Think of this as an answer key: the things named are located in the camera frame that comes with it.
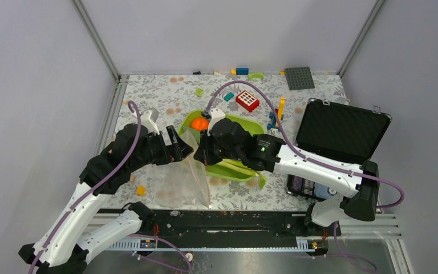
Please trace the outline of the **clear zip top bag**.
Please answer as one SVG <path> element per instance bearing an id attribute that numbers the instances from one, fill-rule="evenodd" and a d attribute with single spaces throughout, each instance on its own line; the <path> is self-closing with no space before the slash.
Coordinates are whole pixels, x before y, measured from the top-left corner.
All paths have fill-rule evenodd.
<path id="1" fill-rule="evenodd" d="M 145 179 L 144 203 L 155 209 L 209 209 L 210 189 L 205 167 L 186 159 L 164 166 L 148 166 Z"/>

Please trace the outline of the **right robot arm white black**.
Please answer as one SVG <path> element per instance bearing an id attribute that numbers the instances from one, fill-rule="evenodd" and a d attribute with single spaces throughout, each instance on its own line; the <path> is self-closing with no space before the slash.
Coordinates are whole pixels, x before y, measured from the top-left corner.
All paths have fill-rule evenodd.
<path id="1" fill-rule="evenodd" d="M 335 190 L 334 196 L 309 208 L 304 226 L 312 235 L 338 220 L 374 221 L 376 217 L 378 183 L 360 166 L 301 151 L 269 134 L 252 135 L 228 118 L 201 132 L 194 159 L 206 166 L 238 160 L 253 171 L 293 175 Z"/>

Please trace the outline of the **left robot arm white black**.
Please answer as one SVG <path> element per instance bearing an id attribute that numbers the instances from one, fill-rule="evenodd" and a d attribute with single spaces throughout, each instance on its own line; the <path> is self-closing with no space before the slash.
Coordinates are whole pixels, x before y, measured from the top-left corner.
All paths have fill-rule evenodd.
<path id="1" fill-rule="evenodd" d="M 21 259 L 38 273 L 83 273 L 86 266 L 110 245 L 130 234 L 156 232 L 155 213 L 142 202 L 125 207 L 122 214 L 101 228 L 83 234 L 103 204 L 133 172 L 147 165 L 166 165 L 186 159 L 193 148 L 173 126 L 167 127 L 172 143 L 145 126 L 127 124 L 99 155 L 90 159 L 79 176 L 67 207 L 54 226 L 36 243 L 23 245 Z"/>

